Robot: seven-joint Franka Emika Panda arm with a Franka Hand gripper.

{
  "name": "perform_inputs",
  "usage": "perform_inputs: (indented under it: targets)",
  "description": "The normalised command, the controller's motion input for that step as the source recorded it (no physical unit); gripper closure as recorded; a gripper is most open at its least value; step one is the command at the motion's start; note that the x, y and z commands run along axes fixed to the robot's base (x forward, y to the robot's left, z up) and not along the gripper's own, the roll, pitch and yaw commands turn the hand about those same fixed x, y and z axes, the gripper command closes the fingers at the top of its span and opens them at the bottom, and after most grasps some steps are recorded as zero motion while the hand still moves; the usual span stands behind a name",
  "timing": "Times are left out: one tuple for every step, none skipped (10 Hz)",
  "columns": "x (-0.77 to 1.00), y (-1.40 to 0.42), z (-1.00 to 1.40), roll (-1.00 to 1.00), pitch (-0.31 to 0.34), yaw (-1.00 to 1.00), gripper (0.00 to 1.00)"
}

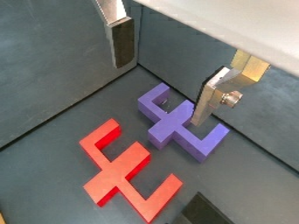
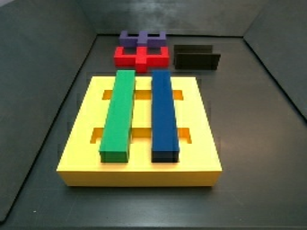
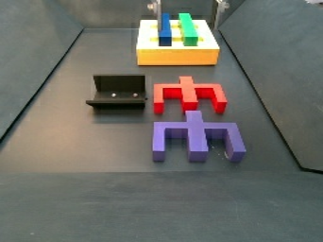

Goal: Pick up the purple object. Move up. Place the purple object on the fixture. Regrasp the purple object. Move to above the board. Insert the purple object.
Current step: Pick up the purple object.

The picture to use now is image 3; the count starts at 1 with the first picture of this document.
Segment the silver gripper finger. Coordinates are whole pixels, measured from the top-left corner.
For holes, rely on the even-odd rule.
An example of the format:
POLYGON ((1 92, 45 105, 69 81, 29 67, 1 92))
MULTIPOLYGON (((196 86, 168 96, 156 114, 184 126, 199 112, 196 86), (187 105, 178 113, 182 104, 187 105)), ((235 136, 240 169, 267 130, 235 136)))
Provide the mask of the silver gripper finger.
POLYGON ((222 14, 230 9, 230 3, 227 0, 216 0, 218 8, 216 8, 216 17, 215 17, 215 28, 219 28, 219 20, 222 14))
POLYGON ((151 0, 148 4, 148 10, 151 10, 156 16, 156 20, 162 19, 162 0, 151 0))

